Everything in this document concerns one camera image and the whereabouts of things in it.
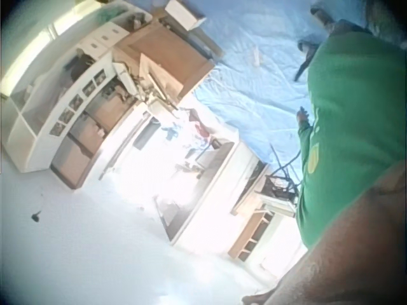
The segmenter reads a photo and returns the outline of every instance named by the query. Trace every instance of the blue tarp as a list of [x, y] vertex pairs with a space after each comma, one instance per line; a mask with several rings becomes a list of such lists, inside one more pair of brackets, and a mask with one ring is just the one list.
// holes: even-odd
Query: blue tarp
[[[149, 9], [166, 1], [131, 1]], [[296, 112], [310, 111], [307, 74], [293, 81], [304, 55], [300, 39], [320, 43], [327, 34], [309, 13], [311, 0], [190, 0], [207, 17], [202, 29], [224, 51], [209, 77], [195, 90], [226, 123], [238, 128], [240, 138], [267, 163], [277, 166], [270, 144], [284, 164], [300, 149]], [[326, 0], [320, 5], [335, 20], [365, 26], [358, 0]], [[302, 177], [301, 161], [293, 163]]]

